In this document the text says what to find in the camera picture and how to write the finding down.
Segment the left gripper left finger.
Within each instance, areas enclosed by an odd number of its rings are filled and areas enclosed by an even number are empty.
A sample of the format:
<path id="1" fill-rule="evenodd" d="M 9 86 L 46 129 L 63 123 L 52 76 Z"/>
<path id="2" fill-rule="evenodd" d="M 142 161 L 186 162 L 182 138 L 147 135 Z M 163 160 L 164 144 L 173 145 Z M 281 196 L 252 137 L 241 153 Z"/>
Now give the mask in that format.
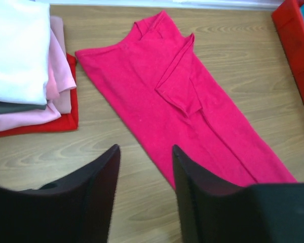
<path id="1" fill-rule="evenodd" d="M 120 147 L 39 189 L 0 187 L 0 242 L 107 242 Z"/>

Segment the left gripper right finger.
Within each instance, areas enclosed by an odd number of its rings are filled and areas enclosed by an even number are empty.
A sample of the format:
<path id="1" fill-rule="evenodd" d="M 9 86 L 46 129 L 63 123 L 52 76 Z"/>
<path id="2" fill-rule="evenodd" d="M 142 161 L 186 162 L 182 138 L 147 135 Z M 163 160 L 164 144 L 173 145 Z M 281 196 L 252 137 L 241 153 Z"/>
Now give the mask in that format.
<path id="1" fill-rule="evenodd" d="M 304 183 L 240 187 L 172 157 L 183 242 L 304 242 Z"/>

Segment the magenta t shirt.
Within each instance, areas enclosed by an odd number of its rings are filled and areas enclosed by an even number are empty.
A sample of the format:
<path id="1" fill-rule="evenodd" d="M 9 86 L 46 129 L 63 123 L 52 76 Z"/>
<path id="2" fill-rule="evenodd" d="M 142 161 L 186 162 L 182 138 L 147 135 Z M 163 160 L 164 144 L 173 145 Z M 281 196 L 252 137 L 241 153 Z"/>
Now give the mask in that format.
<path id="1" fill-rule="evenodd" d="M 85 74 L 174 186 L 172 147 L 239 186 L 294 183 L 295 178 L 260 138 L 161 11 L 137 21 L 119 43 L 78 50 Z"/>

